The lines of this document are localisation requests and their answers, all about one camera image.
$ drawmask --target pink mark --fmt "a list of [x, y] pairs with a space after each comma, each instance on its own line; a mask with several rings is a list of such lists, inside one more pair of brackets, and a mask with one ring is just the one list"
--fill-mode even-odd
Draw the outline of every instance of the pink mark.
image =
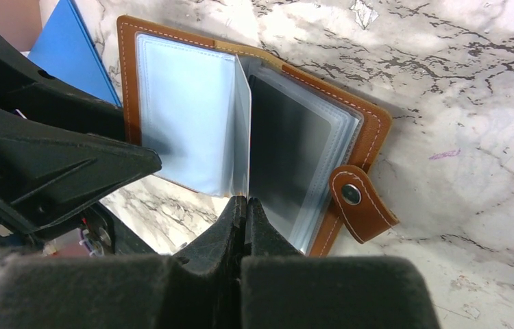
[[454, 149], [452, 151], [446, 151], [445, 153], [437, 153], [429, 158], [429, 160], [438, 160], [442, 158], [449, 158], [461, 154], [461, 149]]

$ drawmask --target card holder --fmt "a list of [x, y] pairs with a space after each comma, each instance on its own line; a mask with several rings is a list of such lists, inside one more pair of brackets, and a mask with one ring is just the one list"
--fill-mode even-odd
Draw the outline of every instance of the card holder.
[[129, 16], [118, 35], [127, 138], [159, 153], [156, 175], [257, 197], [310, 255], [342, 223], [360, 243], [398, 223], [366, 175], [391, 125], [383, 109], [262, 49]]

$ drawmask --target blue folder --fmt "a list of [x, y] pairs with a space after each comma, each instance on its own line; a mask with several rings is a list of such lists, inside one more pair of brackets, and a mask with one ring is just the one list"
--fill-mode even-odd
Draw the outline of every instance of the blue folder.
[[120, 106], [72, 0], [59, 1], [28, 58], [63, 82]]

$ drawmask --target marble tabletop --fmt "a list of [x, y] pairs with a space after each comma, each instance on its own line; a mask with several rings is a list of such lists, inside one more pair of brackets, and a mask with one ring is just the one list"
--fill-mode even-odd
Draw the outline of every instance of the marble tabletop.
[[[41, 0], [47, 19], [57, 2]], [[401, 224], [333, 256], [387, 254], [424, 275], [444, 328], [514, 328], [514, 0], [75, 0], [118, 94], [130, 14], [262, 47], [394, 117], [371, 178]], [[157, 252], [226, 200], [148, 177], [103, 200]]]

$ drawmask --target white stitching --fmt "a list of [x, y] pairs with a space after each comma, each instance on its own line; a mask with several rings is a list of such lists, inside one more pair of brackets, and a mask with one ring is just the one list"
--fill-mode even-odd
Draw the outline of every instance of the white stitching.
[[[367, 189], [367, 188], [366, 188], [366, 186], [364, 185], [364, 182], [363, 182], [363, 181], [362, 181], [362, 180], [361, 180], [361, 179], [360, 179], [356, 174], [354, 174], [354, 173], [350, 173], [349, 171], [340, 171], [340, 172], [338, 172], [338, 173], [334, 176], [334, 179], [332, 180], [332, 191], [334, 191], [334, 195], [336, 195], [336, 196], [338, 195], [338, 194], [337, 194], [337, 192], [336, 192], [336, 185], [335, 185], [335, 183], [336, 183], [336, 179], [337, 179], [337, 178], [338, 178], [338, 176], [340, 176], [340, 175], [351, 175], [351, 176], [354, 176], [354, 179], [355, 179], [355, 180], [358, 180], [358, 181], [360, 182], [360, 184], [362, 184], [362, 187], [364, 188], [364, 192], [365, 192], [365, 194], [368, 196], [368, 198], [370, 199], [370, 202], [372, 203], [372, 206], [374, 206], [374, 209], [376, 209], [376, 211], [378, 212], [378, 214], [380, 215], [380, 217], [382, 217], [382, 220], [384, 220], [384, 222], [385, 222], [386, 224], [388, 224], [388, 226], [390, 226], [390, 227], [392, 228], [392, 227], [393, 227], [393, 226], [392, 226], [392, 224], [390, 224], [390, 222], [389, 222], [389, 221], [387, 221], [386, 217], [384, 217], [384, 215], [382, 214], [382, 212], [380, 212], [380, 210], [378, 209], [378, 207], [377, 207], [376, 203], [374, 202], [374, 199], [372, 199], [371, 194], [370, 194], [370, 193], [368, 193], [368, 189]], [[340, 198], [339, 198], [339, 197], [336, 197], [336, 199], [338, 200], [338, 206], [340, 206], [340, 210], [342, 211], [342, 215], [344, 216], [344, 218], [346, 218], [346, 219], [347, 219], [346, 214], [345, 214], [345, 211], [344, 211], [344, 207], [342, 207], [342, 203], [340, 202]], [[346, 224], [350, 227], [350, 229], [355, 233], [354, 228], [352, 227], [352, 224], [350, 224], [350, 222], [349, 222], [348, 220], [346, 220], [345, 222], [346, 222]]]
[[326, 243], [323, 244], [323, 248], [321, 248], [321, 251], [319, 252], [321, 255], [323, 255], [323, 251], [326, 250], [326, 247], [328, 246], [328, 242], [330, 242], [330, 237], [332, 236], [332, 233], [336, 229], [336, 226], [338, 225], [338, 220], [340, 217], [336, 217], [336, 220], [334, 221], [334, 225], [332, 226], [332, 230], [328, 234], [328, 239], [326, 240]]
[[[130, 23], [122, 23], [121, 25], [129, 25], [131, 27], [135, 27], [135, 28], [143, 30], [143, 31], [153, 32], [153, 33], [156, 33], [156, 34], [167, 36], [167, 37], [172, 38], [172, 39], [181, 40], [181, 41], [185, 41], [185, 42], [191, 42], [191, 43], [193, 43], [195, 45], [200, 45], [200, 46], [204, 46], [204, 47], [208, 47], [208, 48], [212, 48], [212, 49], [222, 49], [222, 50], [226, 50], [226, 51], [232, 51], [234, 53], [241, 53], [241, 54], [244, 54], [244, 55], [249, 55], [249, 56], [252, 56], [252, 57], [257, 57], [257, 58], [260, 58], [260, 59], [268, 62], [271, 65], [274, 65], [274, 66], [276, 66], [278, 68], [281, 68], [281, 66], [271, 62], [270, 60], [268, 60], [268, 59], [266, 59], [266, 58], [264, 58], [262, 56], [259, 56], [259, 55], [253, 54], [253, 53], [248, 53], [246, 51], [239, 51], [239, 50], [227, 49], [227, 48], [218, 47], [218, 46], [211, 46], [211, 45], [207, 45], [207, 44], [204, 44], [204, 43], [188, 40], [188, 39], [185, 39], [185, 38], [179, 38], [177, 36], [173, 36], [173, 35], [170, 35], [170, 34], [162, 33], [160, 31], [156, 31], [156, 30], [153, 30], [153, 29], [147, 29], [146, 27], [142, 27], [142, 26], [139, 26], [139, 25], [133, 25], [133, 24], [130, 24]], [[121, 34], [121, 42], [122, 42], [122, 45], [123, 45], [123, 37], [124, 37], [124, 35], [123, 35], [123, 28], [121, 26], [120, 26], [120, 34]], [[125, 70], [126, 70], [126, 63], [125, 63], [125, 54], [124, 54], [124, 48], [123, 47], [122, 47], [122, 59], [123, 59], [123, 66], [124, 66], [124, 72], [125, 72]], [[374, 148], [374, 145], [376, 144], [376, 139], [378, 138], [378, 135], [380, 135], [380, 131], [382, 129], [382, 121], [380, 120], [380, 118], [376, 114], [374, 114], [374, 113], [372, 113], [372, 112], [370, 112], [370, 111], [368, 111], [368, 110], [366, 110], [364, 108], [361, 108], [360, 106], [357, 106], [354, 103], [350, 103], [349, 101], [346, 101], [344, 98], [339, 97], [338, 95], [332, 94], [332, 93], [330, 93], [330, 92], [328, 92], [328, 91], [326, 91], [326, 90], [324, 90], [324, 89], [322, 89], [322, 88], [320, 88], [318, 86], [314, 86], [313, 84], [310, 84], [309, 82], [304, 81], [300, 77], [296, 77], [295, 75], [293, 75], [291, 73], [287, 73], [287, 72], [284, 72], [284, 73], [286, 73], [287, 75], [289, 75], [291, 77], [294, 77], [295, 79], [297, 79], [297, 80], [307, 84], [308, 86], [316, 88], [317, 90], [319, 90], [319, 91], [321, 91], [321, 92], [331, 96], [334, 99], [338, 99], [339, 101], [342, 101], [343, 103], [346, 103], [346, 104], [348, 104], [349, 106], [351, 106], [353, 108], [356, 108], [356, 109], [358, 109], [360, 111], [366, 112], [366, 113], [370, 114], [371, 116], [373, 116], [374, 118], [376, 118], [376, 120], [378, 120], [378, 130], [376, 131], [376, 135], [374, 135], [374, 140], [372, 141], [372, 144], [370, 145], [370, 148], [368, 149], [368, 153], [366, 154], [366, 158], [364, 159], [364, 162], [362, 163], [362, 166], [361, 166], [361, 169], [364, 169], [364, 167], [366, 167], [366, 166], [369, 168], [370, 164], [367, 163], [368, 157], [370, 157], [370, 153], [372, 152], [372, 149]], [[125, 107], [128, 110], [127, 119], [128, 119], [128, 126], [130, 126], [130, 111], [129, 111], [130, 107], [129, 107], [129, 102], [128, 102], [127, 82], [126, 81], [124, 81], [124, 87], [125, 87], [124, 91], [126, 93], [126, 104], [125, 104]], [[128, 129], [128, 140], [130, 140], [130, 129]]]

